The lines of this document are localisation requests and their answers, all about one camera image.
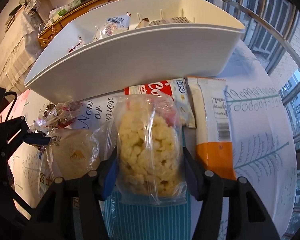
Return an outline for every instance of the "white plastic basket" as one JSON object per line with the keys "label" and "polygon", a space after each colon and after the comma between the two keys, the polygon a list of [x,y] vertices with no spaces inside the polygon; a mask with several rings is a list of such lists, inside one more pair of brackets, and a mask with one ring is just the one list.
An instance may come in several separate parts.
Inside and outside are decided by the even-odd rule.
{"label": "white plastic basket", "polygon": [[[130,30],[91,42],[109,17],[131,13]],[[134,29],[185,16],[193,23]],[[244,25],[205,0],[119,0],[70,22],[50,42],[29,72],[25,86],[58,103],[124,87],[187,75],[222,72]],[[90,44],[68,53],[78,36]]]}

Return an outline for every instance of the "nutrition label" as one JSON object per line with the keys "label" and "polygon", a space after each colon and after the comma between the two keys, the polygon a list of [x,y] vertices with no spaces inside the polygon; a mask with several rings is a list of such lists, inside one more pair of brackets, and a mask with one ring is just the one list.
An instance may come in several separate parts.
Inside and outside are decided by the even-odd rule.
{"label": "nutrition label", "polygon": [[228,118],[226,101],[223,98],[212,98],[212,104],[213,104],[215,118],[219,118],[219,119]]}

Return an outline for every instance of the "table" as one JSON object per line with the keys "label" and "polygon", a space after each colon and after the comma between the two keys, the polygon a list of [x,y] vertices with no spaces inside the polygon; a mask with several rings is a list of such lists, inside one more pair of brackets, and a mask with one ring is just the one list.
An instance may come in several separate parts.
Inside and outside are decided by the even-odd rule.
{"label": "table", "polygon": [[[245,176],[253,185],[282,236],[295,201],[297,164],[292,131],[280,96],[242,41],[218,77],[227,80],[225,97],[232,129],[234,169],[237,176]],[[93,130],[111,120],[114,96],[120,94],[123,92],[84,100],[81,115],[71,128]],[[29,92],[22,111],[28,125],[48,103]],[[185,129],[185,135],[186,146],[194,154],[195,131]],[[37,150],[26,144],[12,157],[16,191],[32,207],[39,201],[40,162]],[[105,202],[104,219],[109,233],[120,239],[190,239],[202,205],[189,195],[185,205],[162,208],[123,205],[119,198],[119,193],[114,192]],[[225,198],[218,240],[226,236],[227,208]]]}

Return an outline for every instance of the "snack package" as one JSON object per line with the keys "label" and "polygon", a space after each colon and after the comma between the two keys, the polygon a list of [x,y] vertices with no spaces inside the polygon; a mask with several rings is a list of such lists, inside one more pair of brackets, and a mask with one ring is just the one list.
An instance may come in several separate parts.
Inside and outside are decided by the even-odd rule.
{"label": "snack package", "polygon": [[31,131],[39,130],[47,133],[49,128],[65,128],[73,123],[79,115],[81,102],[69,100],[65,103],[47,105],[43,114],[30,127]]}
{"label": "snack package", "polygon": [[100,30],[98,30],[96,35],[93,36],[92,41],[97,41],[105,37],[129,30],[130,18],[130,13],[108,18],[106,20],[106,25],[104,25]]}
{"label": "snack package", "polygon": [[81,37],[78,37],[78,39],[79,39],[78,43],[69,49],[69,53],[86,45],[86,43],[83,41],[83,39]]}
{"label": "snack package", "polygon": [[148,18],[143,18],[141,22],[136,26],[136,29],[138,28],[143,28],[149,26],[149,19]]}
{"label": "snack package", "polygon": [[117,188],[126,204],[186,202],[182,173],[181,120],[171,97],[119,96],[114,107],[118,131]]}
{"label": "snack package", "polygon": [[46,151],[54,178],[77,179],[99,166],[100,144],[92,131],[61,128],[50,135]]}
{"label": "snack package", "polygon": [[186,125],[189,128],[195,128],[194,115],[189,103],[186,82],[184,78],[165,80],[124,89],[124,93],[126,95],[151,94],[157,96],[159,91],[172,97],[178,109],[182,125]]}
{"label": "snack package", "polygon": [[39,178],[38,178],[38,194],[39,197],[42,198],[43,195],[46,193],[47,189],[53,182],[53,177],[51,175],[47,154],[44,152],[41,156],[41,164],[39,168]]}
{"label": "snack package", "polygon": [[150,26],[152,25],[161,25],[161,24],[168,24],[168,23],[190,23],[186,17],[173,17],[170,19],[162,19],[157,21],[152,21],[150,23]]}
{"label": "snack package", "polygon": [[188,77],[197,123],[196,156],[207,170],[236,180],[223,79]]}

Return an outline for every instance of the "teal striped mat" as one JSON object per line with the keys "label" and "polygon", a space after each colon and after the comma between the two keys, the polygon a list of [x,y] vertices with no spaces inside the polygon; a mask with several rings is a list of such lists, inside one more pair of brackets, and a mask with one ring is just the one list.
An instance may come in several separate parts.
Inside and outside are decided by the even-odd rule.
{"label": "teal striped mat", "polygon": [[[111,240],[189,240],[190,195],[183,205],[154,207],[125,205],[116,191],[104,202],[103,219]],[[74,209],[76,239],[82,239],[79,210]]]}

